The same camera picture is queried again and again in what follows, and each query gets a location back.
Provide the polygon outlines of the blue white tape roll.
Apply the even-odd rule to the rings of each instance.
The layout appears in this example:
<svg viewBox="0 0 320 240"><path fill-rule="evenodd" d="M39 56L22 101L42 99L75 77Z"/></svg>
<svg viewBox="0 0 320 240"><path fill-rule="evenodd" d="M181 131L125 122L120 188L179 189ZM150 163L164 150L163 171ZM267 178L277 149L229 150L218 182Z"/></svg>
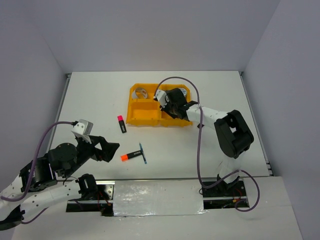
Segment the blue white tape roll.
<svg viewBox="0 0 320 240"><path fill-rule="evenodd" d="M186 98L187 97L187 94L188 94L188 92L187 92L187 90L185 89L185 88L179 88L180 89L180 91L182 92L182 94L183 94L183 96Z"/></svg>

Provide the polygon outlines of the orange cap black highlighter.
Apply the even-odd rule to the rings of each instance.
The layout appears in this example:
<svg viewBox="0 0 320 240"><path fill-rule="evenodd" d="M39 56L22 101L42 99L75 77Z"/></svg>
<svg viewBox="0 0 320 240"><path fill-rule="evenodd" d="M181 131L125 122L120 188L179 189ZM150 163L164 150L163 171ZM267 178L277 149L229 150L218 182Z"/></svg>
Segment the orange cap black highlighter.
<svg viewBox="0 0 320 240"><path fill-rule="evenodd" d="M142 154L143 154L142 151L138 150L138 151L134 151L134 152L130 152L130 153L124 154L120 158L121 158L122 162L125 162L125 161L127 161L129 159L133 159L135 157L141 156Z"/></svg>

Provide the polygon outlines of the pink cap black highlighter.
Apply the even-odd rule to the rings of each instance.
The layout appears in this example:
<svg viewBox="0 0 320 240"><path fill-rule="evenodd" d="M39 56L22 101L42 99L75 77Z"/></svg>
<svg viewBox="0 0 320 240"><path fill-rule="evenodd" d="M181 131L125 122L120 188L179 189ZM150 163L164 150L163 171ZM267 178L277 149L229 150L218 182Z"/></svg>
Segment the pink cap black highlighter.
<svg viewBox="0 0 320 240"><path fill-rule="evenodd" d="M119 126L120 126L120 129L121 129L121 132L124 134L127 132L127 129L126 129L126 125L125 125L125 121L123 119L123 116L122 115L118 115L117 116L117 120L118 120L118 123L119 123Z"/></svg>

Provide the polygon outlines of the silver clear tape roll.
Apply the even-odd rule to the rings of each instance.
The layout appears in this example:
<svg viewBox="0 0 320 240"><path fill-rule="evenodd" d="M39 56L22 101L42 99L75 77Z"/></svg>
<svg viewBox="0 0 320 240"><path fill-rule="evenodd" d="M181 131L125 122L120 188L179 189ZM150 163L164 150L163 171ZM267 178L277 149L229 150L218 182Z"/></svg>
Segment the silver clear tape roll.
<svg viewBox="0 0 320 240"><path fill-rule="evenodd" d="M134 87L132 89L132 93L131 93L131 98L133 100L136 99L147 99L149 96L148 92L146 89L144 89L143 87Z"/></svg>

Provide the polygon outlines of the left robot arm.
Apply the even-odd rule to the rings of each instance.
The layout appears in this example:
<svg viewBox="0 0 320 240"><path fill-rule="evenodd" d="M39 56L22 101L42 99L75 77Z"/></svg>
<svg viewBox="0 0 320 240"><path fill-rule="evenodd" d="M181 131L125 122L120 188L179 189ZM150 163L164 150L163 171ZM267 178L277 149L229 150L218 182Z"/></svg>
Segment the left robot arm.
<svg viewBox="0 0 320 240"><path fill-rule="evenodd" d="M25 224L25 219L38 217L47 208L66 201L91 200L98 194L92 174L85 173L57 187L57 177L68 179L92 159L110 162L119 143L107 142L102 136L90 136L86 142L78 137L77 145L61 143L44 156L20 170L14 181L0 193L0 229Z"/></svg>

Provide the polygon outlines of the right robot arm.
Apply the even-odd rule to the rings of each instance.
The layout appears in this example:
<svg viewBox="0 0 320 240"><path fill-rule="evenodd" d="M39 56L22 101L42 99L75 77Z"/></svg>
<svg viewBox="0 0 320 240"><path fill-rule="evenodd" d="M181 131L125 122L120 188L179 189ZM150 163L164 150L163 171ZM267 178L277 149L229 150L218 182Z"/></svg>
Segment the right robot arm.
<svg viewBox="0 0 320 240"><path fill-rule="evenodd" d="M237 158L248 151L254 142L254 136L242 114L238 110L231 112L214 110L201 106L198 101L187 101L180 88L159 90L153 99L160 104L160 110L173 119L198 123L196 152L196 171L203 189L216 189L221 195L228 196L235 190L239 180L240 161ZM223 160L216 183L208 185L202 181L200 170L201 140L203 127L215 131L218 145L227 160Z"/></svg>

